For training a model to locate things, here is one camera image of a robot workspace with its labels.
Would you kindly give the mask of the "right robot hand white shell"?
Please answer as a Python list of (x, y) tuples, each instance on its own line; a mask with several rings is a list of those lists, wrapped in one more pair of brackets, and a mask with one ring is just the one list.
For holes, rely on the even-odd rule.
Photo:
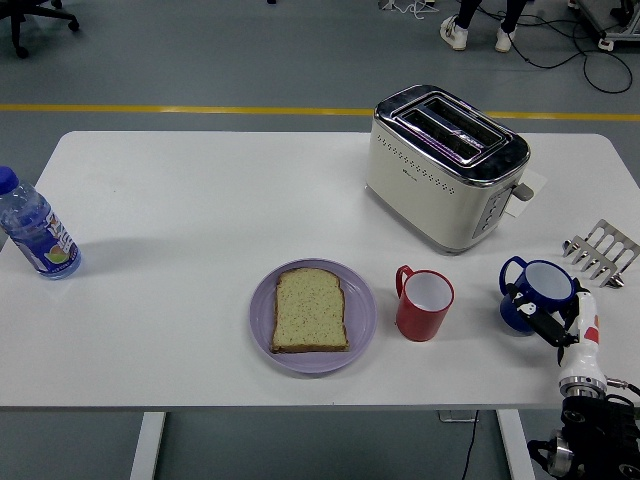
[(563, 396), (602, 398), (607, 378), (598, 364), (600, 333), (596, 302), (578, 279), (573, 280), (573, 286), (575, 293), (558, 317), (529, 301), (513, 283), (506, 285), (507, 304), (514, 309), (517, 319), (557, 349), (561, 368), (558, 386)]

